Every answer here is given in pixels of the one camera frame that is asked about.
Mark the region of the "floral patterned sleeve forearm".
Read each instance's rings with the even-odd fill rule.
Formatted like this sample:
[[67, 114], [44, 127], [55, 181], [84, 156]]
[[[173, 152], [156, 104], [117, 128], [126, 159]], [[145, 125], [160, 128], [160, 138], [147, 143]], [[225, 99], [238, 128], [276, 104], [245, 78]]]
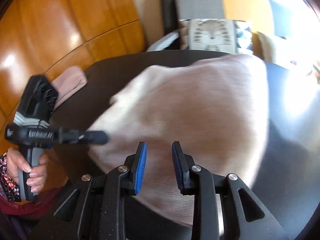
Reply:
[[1, 184], [1, 197], [6, 201], [20, 202], [20, 187], [14, 182], [7, 171], [7, 154], [1, 155], [0, 158], [0, 184]]

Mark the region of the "person's left hand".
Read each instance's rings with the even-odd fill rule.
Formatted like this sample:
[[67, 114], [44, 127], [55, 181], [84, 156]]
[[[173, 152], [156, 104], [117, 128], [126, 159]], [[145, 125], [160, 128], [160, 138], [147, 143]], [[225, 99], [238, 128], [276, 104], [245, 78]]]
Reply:
[[23, 155], [14, 148], [7, 150], [7, 172], [13, 181], [19, 184], [18, 171], [22, 170], [29, 174], [27, 185], [32, 193], [43, 190], [47, 179], [48, 155], [43, 154], [39, 159], [39, 165], [31, 167]]

